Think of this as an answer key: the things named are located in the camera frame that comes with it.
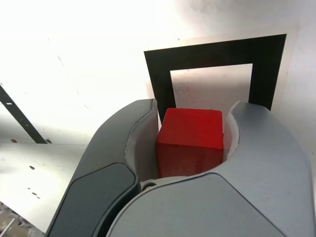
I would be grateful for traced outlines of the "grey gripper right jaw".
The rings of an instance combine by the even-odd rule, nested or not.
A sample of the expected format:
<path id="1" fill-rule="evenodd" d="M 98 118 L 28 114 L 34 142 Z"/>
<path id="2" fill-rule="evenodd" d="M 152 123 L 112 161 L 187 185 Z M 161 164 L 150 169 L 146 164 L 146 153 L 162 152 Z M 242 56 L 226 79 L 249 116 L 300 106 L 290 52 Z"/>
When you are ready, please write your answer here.
<path id="1" fill-rule="evenodd" d="M 312 170 L 299 142 L 259 105 L 238 102 L 227 119 L 226 161 L 139 194 L 108 236 L 315 236 Z"/>

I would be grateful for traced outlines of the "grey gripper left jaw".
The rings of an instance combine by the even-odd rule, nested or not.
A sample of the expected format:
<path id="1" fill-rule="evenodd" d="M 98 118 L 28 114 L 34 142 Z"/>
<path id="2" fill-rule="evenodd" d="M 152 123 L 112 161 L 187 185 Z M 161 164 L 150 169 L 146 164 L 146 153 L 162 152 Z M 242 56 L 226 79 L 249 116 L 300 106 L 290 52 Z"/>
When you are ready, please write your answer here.
<path id="1" fill-rule="evenodd" d="M 155 99 L 135 101 L 95 132 L 46 232 L 48 237 L 104 237 L 141 183 L 159 177 Z"/>

